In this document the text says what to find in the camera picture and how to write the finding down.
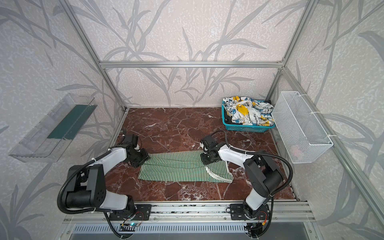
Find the metal vent grille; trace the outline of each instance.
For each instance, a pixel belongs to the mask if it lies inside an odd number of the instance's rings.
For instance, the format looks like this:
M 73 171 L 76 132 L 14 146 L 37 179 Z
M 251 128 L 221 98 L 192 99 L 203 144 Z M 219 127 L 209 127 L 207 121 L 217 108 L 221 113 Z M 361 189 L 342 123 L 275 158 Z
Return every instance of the metal vent grille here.
M 112 224 L 116 231 L 120 224 Z M 134 233 L 244 233 L 242 223 L 143 223 L 139 227 L 130 227 Z M 77 223 L 73 234 L 112 233 L 106 223 Z

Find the green cloth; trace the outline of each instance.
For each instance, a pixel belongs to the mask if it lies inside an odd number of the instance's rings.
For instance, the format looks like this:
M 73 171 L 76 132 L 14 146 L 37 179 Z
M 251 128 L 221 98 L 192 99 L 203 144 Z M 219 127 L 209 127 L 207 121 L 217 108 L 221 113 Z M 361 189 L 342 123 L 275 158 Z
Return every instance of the green cloth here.
M 75 105 L 47 138 L 73 140 L 97 105 Z
M 229 182 L 233 176 L 226 161 L 204 165 L 200 151 L 166 152 L 150 154 L 142 166 L 139 179 L 170 182 Z

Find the teal plastic basket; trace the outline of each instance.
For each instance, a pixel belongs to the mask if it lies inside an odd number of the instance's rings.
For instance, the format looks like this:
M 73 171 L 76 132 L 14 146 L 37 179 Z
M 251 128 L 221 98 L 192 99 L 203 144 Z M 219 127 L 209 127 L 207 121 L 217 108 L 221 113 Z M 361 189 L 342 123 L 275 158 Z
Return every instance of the teal plastic basket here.
M 255 126 L 255 125 L 237 125 L 237 124 L 228 124 L 224 121 L 224 101 L 221 105 L 221 118 L 223 120 L 223 124 L 225 125 L 226 130 L 231 131 L 241 131 L 241 132 L 265 132 L 270 128 L 275 127 L 275 124 L 272 126 Z

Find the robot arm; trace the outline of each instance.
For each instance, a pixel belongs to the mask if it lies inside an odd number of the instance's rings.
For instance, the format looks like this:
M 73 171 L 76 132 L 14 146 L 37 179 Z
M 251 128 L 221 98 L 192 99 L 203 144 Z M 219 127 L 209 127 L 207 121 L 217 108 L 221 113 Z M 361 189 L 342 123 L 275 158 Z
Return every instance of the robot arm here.
M 253 189 L 244 200 L 244 212 L 249 219 L 254 219 L 259 214 L 261 205 L 269 201 L 271 193 L 284 179 L 275 161 L 270 156 L 263 156 L 263 151 L 248 152 L 224 142 L 218 143 L 212 135 L 201 139 L 200 146 L 204 151 L 200 157 L 205 165 L 224 160 L 245 168 Z
M 138 167 L 149 158 L 145 149 L 139 150 L 137 139 L 135 135 L 126 135 L 120 145 L 108 149 L 107 153 L 93 159 L 93 163 L 81 171 L 78 169 L 83 166 L 72 166 L 68 171 L 68 179 L 74 173 L 76 175 L 64 188 L 61 206 L 66 209 L 93 208 L 107 212 L 119 211 L 126 215 L 134 214 L 132 197 L 106 190 L 104 176 L 120 162 L 130 162 L 132 166 Z

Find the red wire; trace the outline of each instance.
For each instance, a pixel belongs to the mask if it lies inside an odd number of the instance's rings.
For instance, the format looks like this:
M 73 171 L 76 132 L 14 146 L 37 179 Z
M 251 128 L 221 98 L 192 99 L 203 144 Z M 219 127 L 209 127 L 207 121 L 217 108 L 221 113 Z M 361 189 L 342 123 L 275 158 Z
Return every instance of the red wire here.
M 260 212 L 263 212 L 263 213 L 265 213 L 265 220 L 264 220 L 264 222 L 266 222 L 266 212 L 264 212 L 264 211 L 260 211 Z
M 143 223 L 143 220 L 144 220 L 144 213 L 142 213 L 142 212 L 137 212 L 136 214 L 138 214 L 138 213 L 141 213 L 142 215 L 143 215 L 143 218 L 141 219 L 141 222 L 140 222 L 140 224 L 139 224 L 139 226 Z

